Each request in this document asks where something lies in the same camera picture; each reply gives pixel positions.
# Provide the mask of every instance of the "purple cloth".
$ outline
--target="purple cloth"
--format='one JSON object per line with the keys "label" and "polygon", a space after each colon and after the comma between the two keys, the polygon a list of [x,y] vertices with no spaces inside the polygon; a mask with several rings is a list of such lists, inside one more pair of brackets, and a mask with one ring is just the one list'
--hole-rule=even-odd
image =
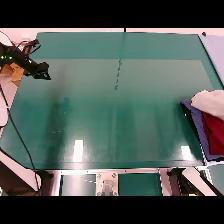
{"label": "purple cloth", "polygon": [[223,155],[211,155],[210,154],[209,142],[208,142],[207,136],[204,131],[204,125],[203,125],[201,111],[198,110],[197,108],[191,106],[191,100],[182,100],[181,103],[184,104],[187,107],[187,109],[191,111],[191,116],[194,121],[194,125],[197,129],[198,136],[199,136],[206,159],[208,161],[211,161],[211,160],[217,160],[220,157],[223,157]]}

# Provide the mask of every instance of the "wire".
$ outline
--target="wire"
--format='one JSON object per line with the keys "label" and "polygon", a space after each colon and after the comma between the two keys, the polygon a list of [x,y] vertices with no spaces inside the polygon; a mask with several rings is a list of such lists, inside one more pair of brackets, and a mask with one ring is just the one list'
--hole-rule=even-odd
{"label": "wire", "polygon": [[15,125],[13,119],[12,119],[12,116],[11,116],[11,113],[10,113],[10,110],[9,110],[9,104],[8,104],[8,102],[7,102],[7,100],[6,100],[6,97],[5,97],[5,94],[4,94],[4,92],[3,92],[3,89],[2,89],[1,84],[0,84],[0,91],[1,91],[1,94],[2,94],[2,96],[3,96],[3,98],[4,98],[5,104],[6,104],[6,106],[7,106],[7,112],[8,112],[8,114],[9,114],[9,118],[10,118],[10,120],[11,120],[11,122],[12,122],[12,125],[13,125],[13,127],[14,127],[14,129],[15,129],[15,131],[16,131],[16,133],[17,133],[19,139],[20,139],[20,141],[22,142],[22,144],[23,144],[23,146],[24,146],[24,148],[25,148],[25,150],[26,150],[28,156],[29,156],[30,163],[31,163],[31,165],[32,165],[32,167],[33,167],[33,171],[34,171],[34,174],[35,174],[35,181],[36,181],[36,185],[37,185],[37,193],[38,193],[38,195],[40,196],[40,192],[39,192],[39,191],[40,191],[40,188],[39,188],[39,185],[38,185],[37,173],[36,173],[36,169],[35,169],[35,166],[34,166],[34,163],[33,163],[32,157],[31,157],[31,154],[30,154],[30,152],[29,152],[29,150],[28,150],[28,148],[27,148],[25,142],[23,141],[23,139],[22,139],[22,137],[21,137],[21,135],[20,135],[20,133],[19,133],[19,131],[18,131],[18,129],[17,129],[17,127],[16,127],[16,125]]}

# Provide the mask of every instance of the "dark red towel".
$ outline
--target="dark red towel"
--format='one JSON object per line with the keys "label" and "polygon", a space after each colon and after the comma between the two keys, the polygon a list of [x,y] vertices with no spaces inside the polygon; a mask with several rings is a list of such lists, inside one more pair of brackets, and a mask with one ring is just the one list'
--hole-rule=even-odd
{"label": "dark red towel", "polygon": [[210,154],[224,155],[224,121],[203,112],[203,123],[210,146]]}

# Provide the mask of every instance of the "folded cloth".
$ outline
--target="folded cloth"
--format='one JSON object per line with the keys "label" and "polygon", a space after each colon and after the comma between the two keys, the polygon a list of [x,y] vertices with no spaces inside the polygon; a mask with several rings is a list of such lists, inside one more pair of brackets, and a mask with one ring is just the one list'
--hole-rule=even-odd
{"label": "folded cloth", "polygon": [[197,93],[192,98],[193,107],[224,120],[224,91],[206,90]]}
{"label": "folded cloth", "polygon": [[203,112],[205,134],[209,141],[210,154],[224,155],[224,121],[211,114]]}
{"label": "folded cloth", "polygon": [[208,161],[220,161],[224,160],[223,155],[211,155],[210,154],[210,148],[209,148],[209,142],[207,139],[207,136],[205,134],[204,125],[203,125],[203,117],[202,112],[195,107],[191,106],[191,100],[182,100],[181,103],[185,105],[185,107],[191,112],[191,117],[193,120],[193,123],[196,127],[199,140],[201,142],[202,149],[204,151],[205,157]]}

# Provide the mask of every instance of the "table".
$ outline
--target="table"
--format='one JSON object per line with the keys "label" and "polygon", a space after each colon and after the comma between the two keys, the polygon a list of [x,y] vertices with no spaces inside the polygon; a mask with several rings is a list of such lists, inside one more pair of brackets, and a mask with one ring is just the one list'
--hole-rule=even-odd
{"label": "table", "polygon": [[[202,165],[200,145],[179,102],[222,85],[197,35],[40,33],[37,38],[42,48],[33,59],[49,63],[52,81],[24,78],[11,109],[37,169]],[[80,139],[82,161],[73,162]],[[11,123],[1,147],[31,167]]]}

